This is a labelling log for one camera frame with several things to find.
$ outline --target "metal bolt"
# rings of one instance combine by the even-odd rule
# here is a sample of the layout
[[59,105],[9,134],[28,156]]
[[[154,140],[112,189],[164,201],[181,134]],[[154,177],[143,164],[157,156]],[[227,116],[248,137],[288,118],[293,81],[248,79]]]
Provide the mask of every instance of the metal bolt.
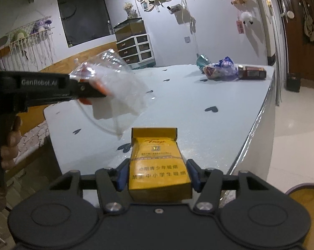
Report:
[[201,211],[211,211],[213,209],[213,205],[209,202],[197,203],[196,207]]
[[155,213],[162,214],[164,212],[163,209],[155,209]]
[[109,212],[116,212],[122,209],[122,205],[117,202],[111,202],[106,204],[105,209]]

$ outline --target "white table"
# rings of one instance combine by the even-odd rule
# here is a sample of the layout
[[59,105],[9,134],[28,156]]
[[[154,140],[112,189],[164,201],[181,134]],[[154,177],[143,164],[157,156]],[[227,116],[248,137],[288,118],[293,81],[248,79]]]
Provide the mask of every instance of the white table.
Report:
[[[227,173],[268,93],[274,68],[265,69],[265,81],[206,82],[201,81],[206,76],[195,65],[137,70],[135,73],[148,90],[154,91],[156,99],[132,127],[177,127],[177,142],[185,159],[193,158],[201,168],[218,168]],[[219,111],[205,112],[212,106]],[[131,151],[123,153],[117,148],[131,142],[131,129],[118,140],[95,127],[76,101],[51,105],[44,114],[63,173],[78,169],[83,175],[94,174],[130,158]]]

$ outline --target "purple plush toy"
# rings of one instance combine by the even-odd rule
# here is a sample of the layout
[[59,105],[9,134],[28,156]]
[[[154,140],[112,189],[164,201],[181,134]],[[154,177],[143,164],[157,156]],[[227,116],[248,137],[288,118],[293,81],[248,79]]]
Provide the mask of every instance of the purple plush toy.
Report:
[[35,33],[38,33],[38,32],[42,32],[42,31],[45,31],[48,27],[46,25],[49,25],[51,24],[51,20],[41,20],[41,21],[37,21],[34,26],[33,26],[33,29],[30,33],[30,35],[33,35]]

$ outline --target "white plush toy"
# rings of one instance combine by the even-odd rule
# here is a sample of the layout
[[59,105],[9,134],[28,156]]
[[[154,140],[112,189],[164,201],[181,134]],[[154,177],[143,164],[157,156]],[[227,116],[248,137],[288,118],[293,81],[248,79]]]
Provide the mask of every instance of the white plush toy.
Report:
[[243,24],[250,23],[253,24],[253,16],[250,12],[245,11],[240,15],[240,19],[243,21]]

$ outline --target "dark window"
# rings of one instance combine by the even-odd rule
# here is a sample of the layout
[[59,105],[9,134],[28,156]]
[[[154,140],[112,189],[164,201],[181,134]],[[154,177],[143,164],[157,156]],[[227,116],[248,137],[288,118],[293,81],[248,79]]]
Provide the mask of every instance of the dark window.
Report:
[[105,0],[57,0],[69,47],[109,36]]

